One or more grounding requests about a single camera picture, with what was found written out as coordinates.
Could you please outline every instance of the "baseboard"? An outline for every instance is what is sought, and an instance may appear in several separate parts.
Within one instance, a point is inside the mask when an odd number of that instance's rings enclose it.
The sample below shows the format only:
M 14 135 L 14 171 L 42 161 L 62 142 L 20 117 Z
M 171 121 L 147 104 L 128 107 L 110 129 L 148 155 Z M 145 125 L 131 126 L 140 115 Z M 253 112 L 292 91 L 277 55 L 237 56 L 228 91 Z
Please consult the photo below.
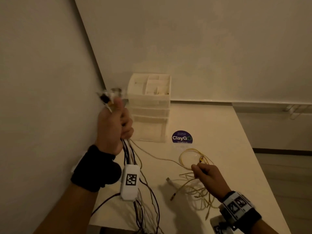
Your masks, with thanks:
M 254 153 L 312 156 L 312 151 L 307 151 L 307 150 L 261 149 L 261 148 L 252 148 L 252 149 L 253 149 Z

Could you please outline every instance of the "whiteboard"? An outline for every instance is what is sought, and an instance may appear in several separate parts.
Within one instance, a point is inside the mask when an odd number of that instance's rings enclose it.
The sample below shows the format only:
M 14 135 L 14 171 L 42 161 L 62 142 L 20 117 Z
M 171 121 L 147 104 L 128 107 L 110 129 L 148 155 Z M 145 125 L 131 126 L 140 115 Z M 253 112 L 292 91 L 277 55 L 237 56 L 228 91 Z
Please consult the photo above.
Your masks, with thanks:
M 312 103 L 312 0 L 76 0 L 106 88 L 172 76 L 172 100 Z

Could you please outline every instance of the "white table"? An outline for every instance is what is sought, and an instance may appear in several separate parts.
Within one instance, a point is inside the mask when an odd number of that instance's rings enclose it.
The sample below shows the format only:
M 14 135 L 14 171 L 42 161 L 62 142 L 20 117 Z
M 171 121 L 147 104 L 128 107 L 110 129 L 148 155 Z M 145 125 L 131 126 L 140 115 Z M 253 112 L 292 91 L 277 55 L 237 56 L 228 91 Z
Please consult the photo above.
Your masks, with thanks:
M 136 143 L 154 156 L 178 161 L 179 153 L 171 140 L 177 130 L 185 130 L 192 135 L 193 147 L 218 166 L 231 189 L 242 192 L 255 204 L 264 221 L 279 233 L 290 233 L 232 106 L 172 103 L 166 143 Z M 162 230 L 166 234 L 213 233 L 209 220 L 220 215 L 218 209 L 211 209 L 205 221 L 207 211 L 195 211 L 187 195 L 180 193 L 173 201 L 169 200 L 175 189 L 166 182 L 166 178 L 175 180 L 187 171 L 173 162 L 156 160 L 137 148 L 135 150 L 143 162 L 142 171 L 157 197 Z M 123 152 L 115 161 L 123 167 Z M 101 189 L 95 207 L 118 193 L 119 189 L 120 182 Z M 140 189 L 144 202 L 153 210 L 148 189 L 142 184 Z M 214 205 L 218 206 L 219 202 L 215 201 Z M 91 218 L 90 224 L 138 229 L 133 204 L 123 202 L 119 197 L 104 204 Z

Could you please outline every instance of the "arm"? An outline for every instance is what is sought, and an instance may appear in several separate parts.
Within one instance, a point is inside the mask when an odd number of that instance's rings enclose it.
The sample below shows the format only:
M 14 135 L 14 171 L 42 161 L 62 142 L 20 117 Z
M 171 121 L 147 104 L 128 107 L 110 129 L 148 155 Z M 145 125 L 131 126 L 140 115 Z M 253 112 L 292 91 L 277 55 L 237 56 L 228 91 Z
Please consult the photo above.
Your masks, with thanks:
M 219 169 L 215 165 L 199 163 L 192 165 L 195 178 L 203 183 L 206 189 L 220 202 L 231 192 Z M 266 224 L 262 219 L 258 220 L 245 234 L 278 234 L 273 228 Z
M 128 139 L 133 134 L 132 120 L 122 100 L 115 98 L 114 106 L 112 113 L 107 108 L 99 113 L 96 147 L 91 146 L 81 159 L 72 183 L 34 234 L 86 233 L 100 187 L 115 183 L 121 175 L 120 170 L 117 179 L 110 177 L 116 173 L 113 168 L 120 169 L 112 161 L 123 148 L 120 139 Z

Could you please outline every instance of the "person's left hand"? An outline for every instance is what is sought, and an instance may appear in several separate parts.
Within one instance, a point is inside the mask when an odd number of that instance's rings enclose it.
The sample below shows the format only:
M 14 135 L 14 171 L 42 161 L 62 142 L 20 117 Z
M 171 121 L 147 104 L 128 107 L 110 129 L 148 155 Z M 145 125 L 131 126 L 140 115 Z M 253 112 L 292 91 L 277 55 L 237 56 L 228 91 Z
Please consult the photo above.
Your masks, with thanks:
M 114 107 L 112 113 L 107 108 L 99 113 L 95 145 L 104 153 L 117 155 L 123 148 L 120 139 L 129 139 L 134 130 L 129 111 L 121 98 L 114 99 Z

